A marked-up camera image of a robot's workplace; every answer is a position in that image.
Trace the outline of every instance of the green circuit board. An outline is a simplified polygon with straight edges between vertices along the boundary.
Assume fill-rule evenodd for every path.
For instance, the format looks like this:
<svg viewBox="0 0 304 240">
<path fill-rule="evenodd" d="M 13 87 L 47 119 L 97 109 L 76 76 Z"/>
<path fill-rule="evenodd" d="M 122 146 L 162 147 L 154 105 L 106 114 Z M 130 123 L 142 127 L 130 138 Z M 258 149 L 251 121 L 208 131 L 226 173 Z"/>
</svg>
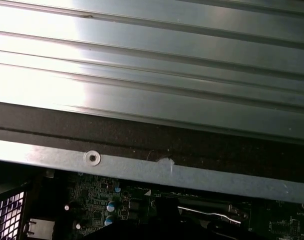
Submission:
<svg viewBox="0 0 304 240">
<path fill-rule="evenodd" d="M 156 214 L 156 197 L 176 197 L 205 209 L 209 206 L 221 209 L 233 206 L 238 213 L 241 212 L 240 228 L 269 240 L 304 240 L 304 210 L 298 204 L 244 200 L 241 197 L 230 200 L 229 197 L 218 198 L 206 192 L 191 194 L 185 190 L 163 190 L 157 186 L 142 186 L 141 183 L 81 173 L 62 172 L 59 177 L 68 183 L 67 203 L 77 202 L 79 205 L 71 210 L 77 220 L 66 236 L 69 240 L 80 239 L 115 220 L 146 223 Z"/>
</svg>

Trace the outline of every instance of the metal rail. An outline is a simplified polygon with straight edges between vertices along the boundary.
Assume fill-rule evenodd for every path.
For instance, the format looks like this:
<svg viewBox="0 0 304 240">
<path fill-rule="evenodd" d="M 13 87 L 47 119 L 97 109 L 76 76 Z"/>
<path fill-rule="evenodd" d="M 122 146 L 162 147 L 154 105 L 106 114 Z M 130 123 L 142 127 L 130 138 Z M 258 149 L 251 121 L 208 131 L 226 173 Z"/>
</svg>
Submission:
<svg viewBox="0 0 304 240">
<path fill-rule="evenodd" d="M 255 198 L 304 203 L 304 183 L 249 176 L 158 162 L 101 155 L 93 166 L 86 152 L 0 140 L 0 161 L 82 172 L 111 178 L 162 184 Z"/>
</svg>

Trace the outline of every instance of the electrolytic capacitor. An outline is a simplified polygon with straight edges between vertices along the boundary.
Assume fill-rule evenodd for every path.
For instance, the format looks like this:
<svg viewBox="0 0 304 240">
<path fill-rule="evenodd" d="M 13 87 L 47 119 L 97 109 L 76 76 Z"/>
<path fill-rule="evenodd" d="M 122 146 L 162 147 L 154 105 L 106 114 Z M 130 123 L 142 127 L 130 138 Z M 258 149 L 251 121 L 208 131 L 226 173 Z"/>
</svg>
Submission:
<svg viewBox="0 0 304 240">
<path fill-rule="evenodd" d="M 81 230 L 85 229 L 88 226 L 88 220 L 81 219 L 81 220 L 75 220 L 73 222 L 73 229 Z"/>
<path fill-rule="evenodd" d="M 79 203 L 77 203 L 76 201 L 71 201 L 64 206 L 64 210 L 65 211 L 70 211 L 72 209 L 79 208 L 79 206 L 80 206 Z"/>
<path fill-rule="evenodd" d="M 112 213 L 113 211 L 115 211 L 116 209 L 116 202 L 114 201 L 110 201 L 108 204 L 107 204 L 107 207 L 106 207 L 107 211 Z"/>
<path fill-rule="evenodd" d="M 108 225 L 112 224 L 113 222 L 114 222 L 113 216 L 107 216 L 105 221 L 104 221 L 104 225 L 108 226 Z"/>
<path fill-rule="evenodd" d="M 120 187 L 115 187 L 114 188 L 114 192 L 116 192 L 116 193 L 119 194 L 121 192 L 121 188 Z"/>
</svg>

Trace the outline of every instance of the metal mesh grille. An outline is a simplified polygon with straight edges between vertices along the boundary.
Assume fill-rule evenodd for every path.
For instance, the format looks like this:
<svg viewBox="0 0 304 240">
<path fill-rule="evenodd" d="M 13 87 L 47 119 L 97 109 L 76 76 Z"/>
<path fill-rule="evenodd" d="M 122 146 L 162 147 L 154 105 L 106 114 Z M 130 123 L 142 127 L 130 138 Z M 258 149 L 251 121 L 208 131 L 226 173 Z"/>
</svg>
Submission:
<svg viewBox="0 0 304 240">
<path fill-rule="evenodd" d="M 25 193 L 0 202 L 0 240 L 16 240 L 22 218 Z"/>
</svg>

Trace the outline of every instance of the motherboard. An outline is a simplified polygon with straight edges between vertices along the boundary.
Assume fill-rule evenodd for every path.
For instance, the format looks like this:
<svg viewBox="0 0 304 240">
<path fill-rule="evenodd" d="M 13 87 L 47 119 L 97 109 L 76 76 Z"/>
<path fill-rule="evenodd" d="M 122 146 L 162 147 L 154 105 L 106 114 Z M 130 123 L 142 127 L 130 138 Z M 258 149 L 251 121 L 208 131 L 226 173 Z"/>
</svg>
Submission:
<svg viewBox="0 0 304 240">
<path fill-rule="evenodd" d="M 71 221 L 64 239 L 81 239 L 117 220 L 147 223 L 156 215 L 155 199 L 164 197 L 179 199 L 184 208 L 213 213 L 197 219 L 205 227 L 222 215 L 223 221 L 232 220 L 240 228 L 269 240 L 304 240 L 304 209 L 299 204 L 194 192 L 82 173 L 59 172 L 55 177 L 66 183 L 67 197 L 61 209 L 64 222 Z M 181 214 L 193 218 L 189 212 Z"/>
</svg>

